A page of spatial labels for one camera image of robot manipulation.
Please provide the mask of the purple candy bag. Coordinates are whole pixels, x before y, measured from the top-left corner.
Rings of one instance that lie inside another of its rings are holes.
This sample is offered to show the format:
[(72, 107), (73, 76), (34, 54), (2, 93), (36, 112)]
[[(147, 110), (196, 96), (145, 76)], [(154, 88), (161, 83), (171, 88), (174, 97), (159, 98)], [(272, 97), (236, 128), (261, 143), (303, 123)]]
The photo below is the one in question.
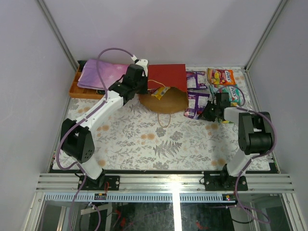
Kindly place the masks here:
[(208, 93), (188, 92), (188, 107), (184, 112), (184, 116), (191, 119), (198, 119), (203, 112), (210, 97)]
[(186, 72), (186, 82), (188, 90), (207, 89), (205, 72)]

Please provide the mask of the green yellow candy bag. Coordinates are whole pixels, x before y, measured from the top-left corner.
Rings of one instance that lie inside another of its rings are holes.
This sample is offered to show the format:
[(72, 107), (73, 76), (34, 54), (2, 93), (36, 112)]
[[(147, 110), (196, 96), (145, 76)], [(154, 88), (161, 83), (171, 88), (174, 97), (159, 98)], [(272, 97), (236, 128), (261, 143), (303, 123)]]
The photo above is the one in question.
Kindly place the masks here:
[(222, 111), (222, 116), (219, 119), (220, 123), (235, 123), (239, 122), (239, 110), (237, 108), (237, 103), (231, 103), (229, 107), (226, 107)]

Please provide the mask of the teal Fox's mint candy bag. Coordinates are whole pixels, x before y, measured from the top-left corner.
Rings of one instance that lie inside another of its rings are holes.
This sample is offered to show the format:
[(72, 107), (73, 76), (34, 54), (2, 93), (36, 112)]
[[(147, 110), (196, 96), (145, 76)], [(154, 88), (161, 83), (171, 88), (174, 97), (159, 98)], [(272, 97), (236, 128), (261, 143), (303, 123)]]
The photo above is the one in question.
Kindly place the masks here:
[(216, 93), (228, 93), (229, 95), (229, 101), (232, 103), (241, 103), (241, 93), (238, 90), (237, 85), (210, 85), (209, 86), (210, 91), (213, 96), (215, 96)]

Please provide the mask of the yellow snack packet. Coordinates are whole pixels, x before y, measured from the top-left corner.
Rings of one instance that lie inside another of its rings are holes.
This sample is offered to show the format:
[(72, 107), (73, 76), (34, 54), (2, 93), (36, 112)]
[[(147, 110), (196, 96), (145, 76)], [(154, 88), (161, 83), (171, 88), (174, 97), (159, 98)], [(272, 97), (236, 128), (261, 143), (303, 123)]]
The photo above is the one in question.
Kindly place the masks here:
[(157, 88), (151, 96), (157, 98), (158, 100), (161, 100), (161, 98), (166, 94), (167, 91), (170, 90), (170, 87), (159, 87)]

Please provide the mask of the orange Fox's fruits candy bag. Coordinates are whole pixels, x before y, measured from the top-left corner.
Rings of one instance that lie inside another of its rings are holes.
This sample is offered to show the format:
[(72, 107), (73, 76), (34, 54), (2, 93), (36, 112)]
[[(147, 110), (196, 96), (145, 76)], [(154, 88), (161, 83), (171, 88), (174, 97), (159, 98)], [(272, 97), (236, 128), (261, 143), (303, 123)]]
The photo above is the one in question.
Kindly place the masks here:
[(214, 85), (235, 85), (233, 71), (230, 69), (207, 69), (207, 80)]

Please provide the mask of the red brown paper bag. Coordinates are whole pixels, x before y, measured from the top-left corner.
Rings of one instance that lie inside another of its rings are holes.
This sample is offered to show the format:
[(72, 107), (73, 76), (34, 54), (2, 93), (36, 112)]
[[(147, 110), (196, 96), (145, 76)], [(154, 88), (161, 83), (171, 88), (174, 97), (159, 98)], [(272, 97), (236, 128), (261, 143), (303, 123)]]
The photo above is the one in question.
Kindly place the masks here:
[[(151, 64), (148, 67), (149, 93), (139, 95), (139, 102), (148, 110), (156, 113), (158, 124), (166, 128), (171, 115), (183, 112), (188, 107), (186, 67), (184, 64)], [(159, 87), (170, 90), (158, 100), (151, 94)]]

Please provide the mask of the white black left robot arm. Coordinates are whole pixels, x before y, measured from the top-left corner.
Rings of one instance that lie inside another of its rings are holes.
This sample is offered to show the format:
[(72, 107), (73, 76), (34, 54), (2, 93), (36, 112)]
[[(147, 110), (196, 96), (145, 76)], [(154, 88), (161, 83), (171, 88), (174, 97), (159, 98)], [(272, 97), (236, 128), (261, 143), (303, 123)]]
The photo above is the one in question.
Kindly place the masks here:
[(147, 94), (148, 61), (136, 60), (130, 64), (121, 80), (112, 84), (105, 95), (84, 115), (62, 123), (61, 140), (56, 154), (73, 158), (83, 172), (81, 189), (86, 187), (100, 190), (106, 185), (105, 173), (93, 156), (95, 151), (94, 132), (115, 111), (133, 99), (136, 94)]

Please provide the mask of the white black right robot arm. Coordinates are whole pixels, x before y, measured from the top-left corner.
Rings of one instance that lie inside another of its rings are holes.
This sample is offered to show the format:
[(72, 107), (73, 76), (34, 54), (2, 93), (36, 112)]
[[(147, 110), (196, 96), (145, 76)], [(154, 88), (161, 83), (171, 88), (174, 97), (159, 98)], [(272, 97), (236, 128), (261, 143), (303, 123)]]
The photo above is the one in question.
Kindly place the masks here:
[(209, 101), (198, 118), (209, 122), (220, 119), (238, 125), (239, 150), (217, 176), (204, 174), (202, 184), (205, 190), (247, 191), (247, 180), (244, 176), (247, 168), (254, 159), (270, 154), (277, 142), (270, 114), (231, 106), (229, 95), (223, 92), (215, 94), (215, 101)]

